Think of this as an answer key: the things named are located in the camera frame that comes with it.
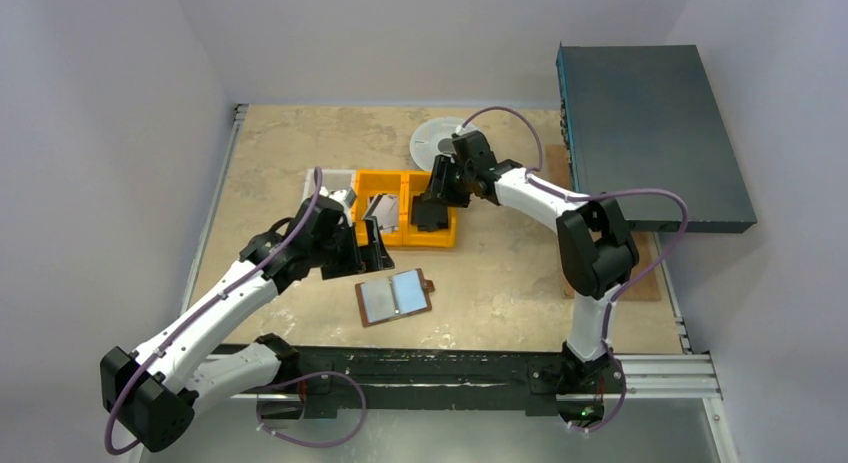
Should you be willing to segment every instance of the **clear plastic box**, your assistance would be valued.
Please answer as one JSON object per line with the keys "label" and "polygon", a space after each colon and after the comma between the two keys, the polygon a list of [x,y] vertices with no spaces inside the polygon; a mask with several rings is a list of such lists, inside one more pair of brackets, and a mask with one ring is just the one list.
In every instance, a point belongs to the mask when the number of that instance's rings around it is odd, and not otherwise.
{"label": "clear plastic box", "polygon": [[[306,179],[303,182],[303,198],[301,201],[311,197],[312,193],[315,192],[315,181],[312,177],[313,171],[315,170],[312,168],[306,170]],[[324,175],[322,186],[330,192],[353,188],[354,180],[356,179],[356,170],[322,169],[321,173]]]}

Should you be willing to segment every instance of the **black metal base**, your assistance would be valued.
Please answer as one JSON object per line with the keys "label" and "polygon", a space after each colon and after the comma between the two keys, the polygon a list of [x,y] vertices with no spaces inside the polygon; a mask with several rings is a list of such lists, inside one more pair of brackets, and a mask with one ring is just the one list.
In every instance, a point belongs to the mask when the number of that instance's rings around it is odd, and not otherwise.
{"label": "black metal base", "polygon": [[[232,354],[244,345],[221,345],[217,354]],[[573,420],[571,402],[557,402],[562,353],[454,350],[404,350],[348,347],[294,347],[299,373],[334,370],[362,386],[369,409],[524,411],[527,416]],[[621,390],[612,370],[607,391]],[[593,381],[569,393],[594,394]],[[288,393],[295,394],[294,388]],[[333,418],[339,409],[359,408],[356,391],[339,379],[310,380],[305,418]]]}

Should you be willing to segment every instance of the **cable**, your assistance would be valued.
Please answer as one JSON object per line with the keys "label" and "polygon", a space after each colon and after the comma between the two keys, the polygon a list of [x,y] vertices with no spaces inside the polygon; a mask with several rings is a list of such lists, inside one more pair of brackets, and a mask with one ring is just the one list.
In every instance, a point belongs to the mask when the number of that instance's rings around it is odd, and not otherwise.
{"label": "cable", "polygon": [[291,220],[292,220],[292,217],[287,216],[287,217],[281,219],[280,221],[274,223],[273,225],[271,225],[271,227],[268,228],[268,231],[276,232],[277,230],[282,228],[283,225],[288,225],[289,223],[291,223]]}
{"label": "cable", "polygon": [[339,373],[337,371],[316,371],[315,373],[309,373],[308,375],[303,375],[303,376],[295,378],[293,380],[284,381],[282,383],[277,383],[275,385],[263,386],[260,389],[262,389],[262,390],[280,390],[280,389],[283,389],[283,388],[285,388],[289,385],[293,385],[295,383],[300,383],[301,381],[306,381],[306,380],[316,378],[318,376],[323,376],[323,375],[336,376],[336,377],[339,377],[339,378],[347,381],[348,384],[350,384],[350,386],[352,386],[356,390],[356,393],[359,395],[359,401],[362,404],[362,411],[360,411],[360,413],[359,413],[359,420],[357,420],[356,425],[354,425],[353,429],[350,430],[345,436],[343,436],[343,437],[341,437],[337,440],[330,440],[330,441],[305,441],[305,440],[300,440],[300,439],[297,439],[297,438],[294,438],[294,437],[291,437],[291,436],[284,435],[282,433],[279,433],[277,430],[272,430],[271,428],[268,428],[268,426],[265,425],[265,422],[262,420],[262,414],[259,412],[258,405],[257,405],[257,408],[256,408],[256,421],[259,422],[259,428],[257,428],[257,431],[259,429],[262,429],[263,431],[265,431],[265,433],[268,433],[271,436],[275,436],[275,437],[277,437],[281,440],[288,441],[289,443],[294,443],[295,445],[305,446],[307,448],[331,448],[333,446],[341,445],[342,443],[345,443],[346,441],[353,438],[359,432],[359,430],[362,429],[362,425],[365,423],[365,415],[367,414],[366,411],[365,411],[366,410],[366,408],[365,408],[365,393],[362,391],[362,387],[359,386],[359,384],[356,383],[353,380],[353,378],[345,375],[344,373]]}
{"label": "cable", "polygon": [[492,110],[505,111],[505,112],[507,112],[511,115],[516,116],[519,120],[523,121],[525,125],[527,125],[527,128],[530,129],[530,133],[533,134],[533,139],[536,140],[536,150],[539,152],[539,165],[535,168],[528,168],[528,170],[530,170],[533,173],[541,170],[542,169],[542,163],[544,163],[544,155],[543,155],[543,149],[542,149],[542,139],[539,138],[539,134],[536,133],[536,128],[533,128],[533,125],[530,123],[530,121],[527,118],[525,118],[524,115],[513,110],[512,108],[508,108],[506,106],[488,106],[486,108],[483,108],[482,110],[477,110],[471,116],[469,116],[465,120],[465,122],[462,123],[462,128],[465,128],[466,126],[468,126],[468,124],[471,123],[471,120],[473,120],[474,118],[477,118],[478,116],[482,115],[483,113],[486,113],[486,112],[489,112],[489,111],[492,111]]}
{"label": "cable", "polygon": [[[318,203],[319,191],[321,189],[321,185],[324,182],[324,174],[321,171],[320,167],[316,166],[313,170],[313,173],[315,174],[315,192],[312,194],[312,198],[309,200],[309,205],[305,213],[307,215],[312,214],[312,211],[315,209],[315,205]],[[212,298],[209,299],[209,301],[201,304],[197,310],[195,310],[191,315],[189,315],[182,323],[180,323],[179,326],[177,326],[177,328],[173,332],[171,332],[170,335],[168,335],[167,338],[165,338],[165,340],[162,342],[161,345],[159,345],[156,351],[151,353],[151,355],[148,356],[146,360],[144,360],[144,362],[138,367],[135,373],[133,373],[130,379],[127,380],[127,383],[124,385],[124,387],[121,389],[121,392],[118,394],[118,398],[115,399],[115,404],[112,406],[112,410],[109,411],[109,419],[106,420],[106,431],[103,438],[104,446],[106,446],[106,452],[108,452],[110,455],[122,455],[138,445],[139,441],[135,440],[123,448],[115,448],[112,442],[112,431],[115,429],[115,422],[118,419],[118,412],[120,412],[121,408],[123,407],[127,396],[129,396],[130,390],[135,386],[135,384],[147,371],[147,369],[150,368],[150,365],[153,364],[156,358],[164,356],[165,350],[167,350],[168,347],[171,346],[174,340],[176,340],[177,337],[180,336],[186,330],[186,328],[191,326],[210,308],[215,306],[216,303],[221,301],[222,296],[235,291],[239,286],[253,278],[254,275],[256,275],[257,273],[262,271],[263,268],[268,266],[271,260],[276,258],[277,255],[279,255],[280,252],[283,251],[289,245],[289,243],[291,243],[291,241],[297,236],[297,234],[300,233],[300,230],[306,224],[306,220],[306,218],[302,218],[300,221],[298,221],[297,225],[295,225],[294,229],[289,232],[283,242],[280,243],[270,254],[268,254],[268,256],[264,260],[259,262],[259,264],[256,265],[252,270],[245,273],[241,278],[234,281],[230,286],[224,288],[223,291],[214,295]]]}
{"label": "cable", "polygon": [[[533,184],[533,178],[528,178],[528,181]],[[609,324],[610,317],[612,316],[612,307],[618,301],[622,294],[631,288],[633,285],[638,283],[640,280],[648,276],[654,268],[659,266],[660,263],[665,260],[669,254],[674,250],[677,246],[677,243],[680,242],[680,239],[683,238],[683,234],[686,232],[686,227],[689,226],[689,208],[686,206],[686,202],[683,201],[683,198],[678,196],[675,193],[672,193],[668,190],[662,190],[658,188],[644,188],[644,189],[636,189],[636,190],[622,190],[622,191],[610,191],[609,193],[601,193],[600,195],[591,195],[591,196],[572,196],[570,199],[560,193],[559,191],[553,190],[550,187],[547,187],[542,184],[533,184],[536,188],[539,188],[543,191],[547,191],[549,194],[561,196],[566,201],[576,201],[576,202],[585,202],[585,201],[604,201],[609,200],[610,198],[625,198],[628,196],[643,196],[643,195],[658,195],[665,196],[666,198],[670,198],[677,203],[677,206],[680,207],[680,226],[677,228],[677,232],[674,234],[674,237],[668,243],[668,245],[663,248],[663,251],[657,256],[657,258],[651,262],[644,270],[642,270],[638,275],[628,280],[626,283],[621,285],[621,287],[613,293],[610,298],[610,303],[607,305],[606,310],[604,311],[604,321],[601,329],[601,344],[604,346],[604,350],[607,353],[607,357],[609,357],[610,361],[616,366],[618,373],[621,375],[621,396],[618,397],[618,401],[613,407],[612,411],[610,411],[609,415],[607,415],[603,420],[599,421],[597,425],[591,428],[582,428],[582,431],[586,433],[592,433],[600,430],[604,426],[608,425],[610,421],[618,414],[621,407],[624,405],[624,396],[627,393],[627,378],[624,375],[624,367],[621,364],[621,361],[615,357],[612,352],[612,347],[607,343],[608,335],[609,335]]]}

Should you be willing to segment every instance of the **white disc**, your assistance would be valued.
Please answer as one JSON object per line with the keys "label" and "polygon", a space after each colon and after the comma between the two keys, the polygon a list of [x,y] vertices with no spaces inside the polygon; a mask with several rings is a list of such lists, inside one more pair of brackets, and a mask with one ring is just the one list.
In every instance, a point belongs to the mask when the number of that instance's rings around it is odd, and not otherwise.
{"label": "white disc", "polygon": [[[412,154],[412,161],[415,162],[416,166],[424,171],[432,171],[433,160],[436,159],[437,155],[453,154],[451,135],[456,131],[456,127],[464,121],[463,118],[445,116],[434,118],[419,126],[412,134],[412,138],[409,139],[409,152]],[[471,123],[465,127],[465,131],[476,129],[477,127]]]}

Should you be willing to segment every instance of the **wooden board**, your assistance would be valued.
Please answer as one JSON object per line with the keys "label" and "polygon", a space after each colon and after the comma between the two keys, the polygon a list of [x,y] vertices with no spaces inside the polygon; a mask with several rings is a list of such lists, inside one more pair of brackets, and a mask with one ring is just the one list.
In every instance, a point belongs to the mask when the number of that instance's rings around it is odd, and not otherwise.
{"label": "wooden board", "polygon": [[[570,190],[571,172],[569,169],[568,150],[565,148],[565,145],[546,145],[545,160],[545,169],[550,182]],[[632,272],[632,275],[635,276],[647,268],[654,258],[657,257],[657,247],[651,233],[633,233],[633,241],[636,242],[636,249],[639,251],[640,256],[639,264],[636,265],[636,268]],[[559,258],[557,258],[557,267],[562,268]],[[657,278],[657,270],[654,270],[650,275],[645,276],[645,278],[621,295],[621,300],[659,301],[662,295],[660,294],[660,285]],[[574,298],[574,288],[568,284],[564,275],[562,277],[562,292],[566,298]]]}
{"label": "wooden board", "polygon": [[[255,234],[300,206],[306,171],[416,169],[415,129],[432,118],[474,109],[250,105],[233,152],[192,301],[196,302]],[[559,113],[522,110],[542,141],[561,140]],[[535,162],[536,147],[515,117],[490,112],[474,120],[499,158]],[[395,270],[321,280],[313,271],[256,311],[227,337],[247,343],[276,333],[293,345],[456,350],[559,351],[573,300],[562,296],[553,264],[556,235],[509,208],[475,199],[460,209],[449,250],[390,249]],[[438,291],[432,311],[363,328],[355,285],[421,268]],[[622,353],[681,352],[671,303],[620,305],[612,327]]]}

